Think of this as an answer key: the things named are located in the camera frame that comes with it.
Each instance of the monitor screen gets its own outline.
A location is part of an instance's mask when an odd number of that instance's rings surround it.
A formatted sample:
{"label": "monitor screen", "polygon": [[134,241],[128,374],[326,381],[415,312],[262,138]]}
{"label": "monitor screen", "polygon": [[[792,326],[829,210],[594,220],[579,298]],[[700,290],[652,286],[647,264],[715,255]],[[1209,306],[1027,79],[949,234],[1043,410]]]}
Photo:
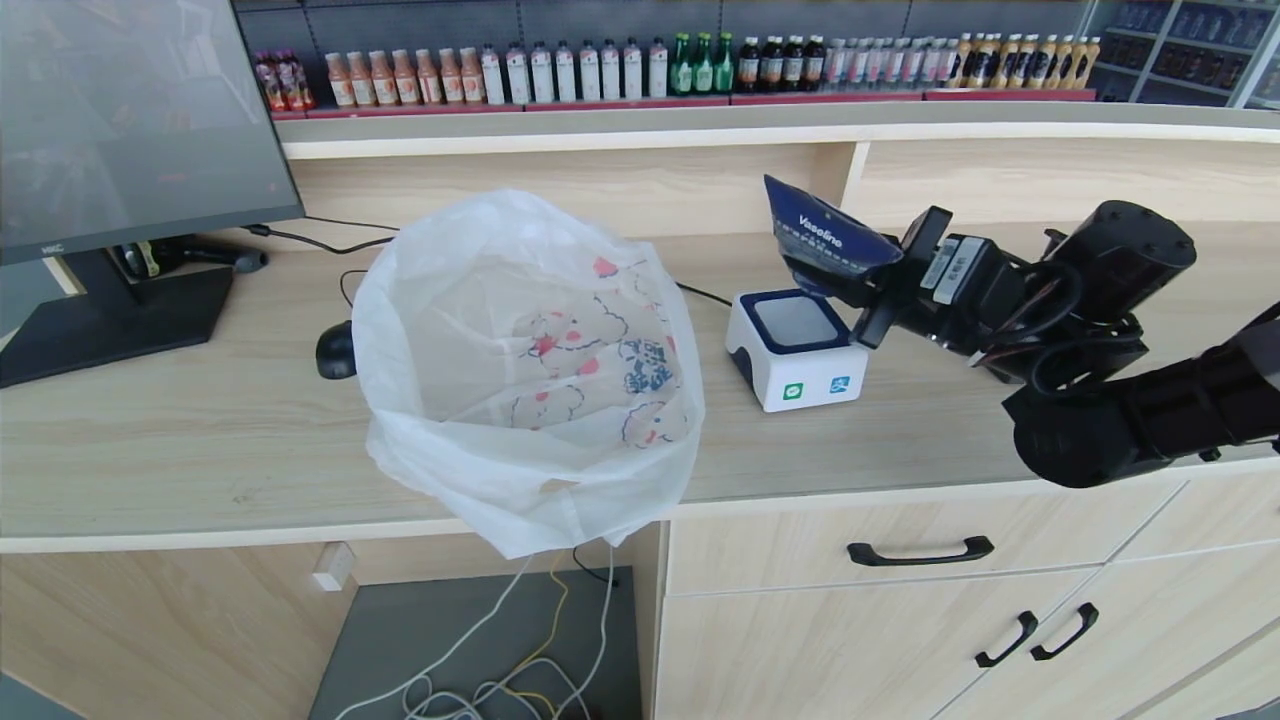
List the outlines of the monitor screen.
{"label": "monitor screen", "polygon": [[0,18],[0,263],[302,215],[230,0]]}

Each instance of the black mouse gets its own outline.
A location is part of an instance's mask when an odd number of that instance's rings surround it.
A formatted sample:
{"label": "black mouse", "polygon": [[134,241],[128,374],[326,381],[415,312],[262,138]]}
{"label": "black mouse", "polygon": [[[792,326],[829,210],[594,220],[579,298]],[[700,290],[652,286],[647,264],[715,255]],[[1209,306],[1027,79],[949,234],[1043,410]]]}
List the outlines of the black mouse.
{"label": "black mouse", "polygon": [[356,374],[356,345],[351,342],[351,320],[320,333],[316,341],[316,370],[320,377],[340,380]]}

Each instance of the drawer handle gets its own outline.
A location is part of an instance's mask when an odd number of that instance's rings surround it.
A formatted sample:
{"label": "drawer handle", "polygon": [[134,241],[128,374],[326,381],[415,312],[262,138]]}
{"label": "drawer handle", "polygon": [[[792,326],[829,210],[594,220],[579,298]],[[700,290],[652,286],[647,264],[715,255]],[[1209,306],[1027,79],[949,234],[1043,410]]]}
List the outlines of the drawer handle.
{"label": "drawer handle", "polygon": [[1032,637],[1032,633],[1034,633],[1036,628],[1039,626],[1039,620],[1036,619],[1036,614],[1030,610],[1024,610],[1023,614],[1018,616],[1018,621],[1023,625],[1023,633],[1018,635],[1014,644],[1006,647],[1005,652],[1001,652],[996,657],[991,657],[986,651],[979,652],[974,657],[974,660],[978,661],[978,667],[995,667],[996,665],[1000,665],[1001,661],[1012,655],[1019,646],[1027,642],[1027,638]]}
{"label": "drawer handle", "polygon": [[849,559],[859,565],[872,568],[884,568],[890,565],[945,565],[947,562],[969,562],[982,560],[995,552],[996,546],[991,544],[987,536],[974,536],[964,539],[964,552],[960,555],[946,555],[943,557],[884,557],[872,548],[870,543],[849,543]]}
{"label": "drawer handle", "polygon": [[1059,646],[1057,650],[1044,650],[1044,646],[1042,644],[1033,647],[1032,657],[1036,659],[1037,661],[1053,660],[1055,657],[1059,656],[1060,652],[1071,647],[1071,643],[1084,637],[1084,633],[1088,633],[1089,628],[1092,628],[1093,624],[1098,621],[1098,609],[1093,607],[1092,602],[1085,602],[1084,605],[1082,605],[1078,612],[1080,614],[1080,629],[1076,630],[1074,635],[1066,638],[1066,642]]}

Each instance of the white plastic bag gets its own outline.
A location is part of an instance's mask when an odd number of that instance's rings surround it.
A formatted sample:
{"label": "white plastic bag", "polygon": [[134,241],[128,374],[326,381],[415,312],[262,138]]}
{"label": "white plastic bag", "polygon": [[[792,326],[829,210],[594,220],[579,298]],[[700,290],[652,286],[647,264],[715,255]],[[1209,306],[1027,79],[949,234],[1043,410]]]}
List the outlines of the white plastic bag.
{"label": "white plastic bag", "polygon": [[352,337],[369,455],[508,559],[618,544],[684,496],[703,380],[649,243],[479,195],[383,250]]}

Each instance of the computer monitor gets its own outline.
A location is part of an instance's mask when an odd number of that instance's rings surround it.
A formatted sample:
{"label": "computer monitor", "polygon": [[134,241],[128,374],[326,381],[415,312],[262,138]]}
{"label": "computer monitor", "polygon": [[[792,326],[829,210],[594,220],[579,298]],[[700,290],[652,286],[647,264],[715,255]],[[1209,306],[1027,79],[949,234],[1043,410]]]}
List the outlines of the computer monitor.
{"label": "computer monitor", "polygon": [[230,0],[0,0],[0,264],[83,295],[0,351],[0,387],[209,341],[230,268],[131,284],[106,249],[303,215]]}

